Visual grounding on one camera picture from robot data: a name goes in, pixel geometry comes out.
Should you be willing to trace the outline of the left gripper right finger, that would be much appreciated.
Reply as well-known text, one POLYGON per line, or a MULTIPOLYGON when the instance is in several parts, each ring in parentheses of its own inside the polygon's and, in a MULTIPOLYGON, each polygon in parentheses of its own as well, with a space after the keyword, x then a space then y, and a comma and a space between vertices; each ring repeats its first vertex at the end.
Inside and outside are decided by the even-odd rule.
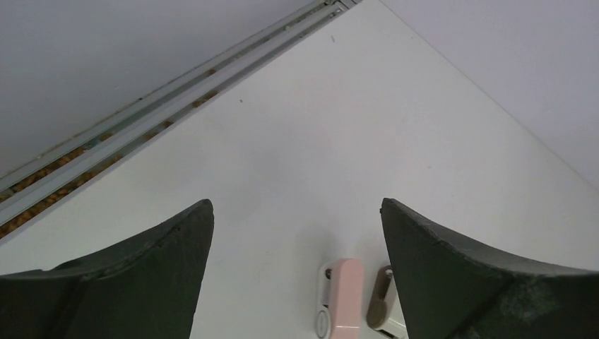
POLYGON ((597 338, 598 273, 510 254, 392 198, 381 222, 410 338, 597 338))

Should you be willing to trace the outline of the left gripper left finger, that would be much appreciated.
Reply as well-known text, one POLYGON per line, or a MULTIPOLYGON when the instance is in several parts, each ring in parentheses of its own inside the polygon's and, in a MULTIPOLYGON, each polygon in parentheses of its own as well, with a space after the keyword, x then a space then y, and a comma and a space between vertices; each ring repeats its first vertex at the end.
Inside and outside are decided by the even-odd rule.
POLYGON ((1 337, 188 338, 213 229, 203 199, 51 270, 1 276, 1 337))

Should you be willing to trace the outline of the tan stapler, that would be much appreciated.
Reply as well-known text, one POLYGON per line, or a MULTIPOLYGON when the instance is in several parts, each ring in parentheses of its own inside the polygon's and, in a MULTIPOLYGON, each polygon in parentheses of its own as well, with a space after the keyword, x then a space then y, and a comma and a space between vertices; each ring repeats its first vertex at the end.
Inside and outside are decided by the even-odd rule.
POLYGON ((386 338, 408 339, 408 331, 390 265, 382 267, 377 273, 366 322, 372 330, 386 338))

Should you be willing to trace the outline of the pink stapler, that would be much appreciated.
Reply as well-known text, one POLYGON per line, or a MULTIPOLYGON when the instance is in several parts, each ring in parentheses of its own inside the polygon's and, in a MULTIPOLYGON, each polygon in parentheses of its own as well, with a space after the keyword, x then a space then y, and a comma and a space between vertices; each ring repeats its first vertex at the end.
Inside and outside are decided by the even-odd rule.
POLYGON ((317 338, 351 338, 360 334, 364 267, 356 258, 325 263, 318 272, 317 338))

